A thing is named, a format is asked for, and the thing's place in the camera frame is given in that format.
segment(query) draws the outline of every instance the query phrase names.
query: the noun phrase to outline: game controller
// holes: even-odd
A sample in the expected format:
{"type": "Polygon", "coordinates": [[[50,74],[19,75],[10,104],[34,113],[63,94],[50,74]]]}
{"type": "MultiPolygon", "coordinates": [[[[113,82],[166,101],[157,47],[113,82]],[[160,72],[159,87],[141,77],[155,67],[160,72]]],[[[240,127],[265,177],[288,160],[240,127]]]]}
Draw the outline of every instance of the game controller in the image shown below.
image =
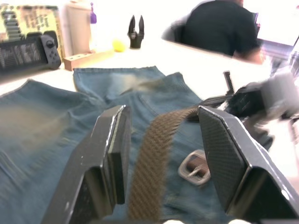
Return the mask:
{"type": "Polygon", "coordinates": [[[61,59],[59,57],[54,39],[49,35],[42,35],[40,38],[48,60],[48,67],[53,70],[58,69],[61,65],[61,59]]]}

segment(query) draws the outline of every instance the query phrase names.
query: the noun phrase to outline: white table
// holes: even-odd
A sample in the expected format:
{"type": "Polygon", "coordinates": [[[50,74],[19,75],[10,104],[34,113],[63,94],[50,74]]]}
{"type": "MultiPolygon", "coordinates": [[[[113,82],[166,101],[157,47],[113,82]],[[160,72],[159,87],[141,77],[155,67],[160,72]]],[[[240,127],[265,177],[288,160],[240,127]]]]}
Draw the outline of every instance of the white table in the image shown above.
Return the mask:
{"type": "MultiPolygon", "coordinates": [[[[157,66],[164,74],[181,72],[187,85],[201,98],[219,96],[228,90],[223,71],[229,70],[235,89],[253,81],[265,80],[269,77],[270,67],[255,65],[230,59],[222,55],[193,49],[190,47],[166,42],[156,41],[142,43],[140,50],[127,50],[116,53],[100,63],[94,64],[95,68],[130,68],[157,66]]],[[[63,65],[59,70],[37,72],[30,76],[31,79],[49,84],[53,87],[76,91],[73,83],[72,72],[64,70],[63,65]]],[[[22,78],[13,82],[0,85],[0,95],[19,88],[26,82],[22,78]]],[[[272,122],[268,125],[270,134],[276,139],[270,149],[270,155],[282,173],[288,178],[299,192],[299,164],[297,164],[293,144],[289,136],[288,126],[285,122],[272,122]]]]}

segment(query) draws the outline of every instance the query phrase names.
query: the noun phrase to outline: tennis ball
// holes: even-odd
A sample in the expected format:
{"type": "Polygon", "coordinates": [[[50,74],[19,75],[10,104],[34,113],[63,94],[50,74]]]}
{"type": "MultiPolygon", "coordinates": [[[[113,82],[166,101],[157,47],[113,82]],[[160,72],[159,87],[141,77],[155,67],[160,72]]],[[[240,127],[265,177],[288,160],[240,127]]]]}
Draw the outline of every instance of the tennis ball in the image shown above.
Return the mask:
{"type": "Polygon", "coordinates": [[[125,44],[120,40],[114,40],[112,42],[112,45],[113,45],[114,51],[116,51],[116,52],[124,52],[126,50],[125,44]]]}

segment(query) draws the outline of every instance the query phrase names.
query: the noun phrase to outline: brown woven belt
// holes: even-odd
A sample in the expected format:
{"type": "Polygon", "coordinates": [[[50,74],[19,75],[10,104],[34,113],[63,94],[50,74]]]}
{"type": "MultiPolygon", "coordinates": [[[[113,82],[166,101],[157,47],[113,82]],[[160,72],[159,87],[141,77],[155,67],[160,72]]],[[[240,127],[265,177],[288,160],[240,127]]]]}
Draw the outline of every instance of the brown woven belt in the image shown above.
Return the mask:
{"type": "MultiPolygon", "coordinates": [[[[184,119],[197,116],[197,110],[198,107],[195,106],[161,114],[150,124],[144,136],[133,175],[128,204],[130,219],[159,220],[173,136],[184,119]]],[[[196,167],[198,162],[202,161],[193,161],[189,167],[196,167]]]]}

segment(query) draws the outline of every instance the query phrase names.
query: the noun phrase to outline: purple object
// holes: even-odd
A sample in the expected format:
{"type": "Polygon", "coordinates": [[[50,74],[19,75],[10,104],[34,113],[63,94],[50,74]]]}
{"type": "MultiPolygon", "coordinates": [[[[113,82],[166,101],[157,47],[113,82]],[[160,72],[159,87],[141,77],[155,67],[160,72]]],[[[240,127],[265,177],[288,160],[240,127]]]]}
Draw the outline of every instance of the purple object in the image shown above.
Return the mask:
{"type": "Polygon", "coordinates": [[[93,3],[90,3],[92,6],[92,12],[90,13],[90,24],[96,24],[97,23],[97,15],[93,12],[93,3]]]}

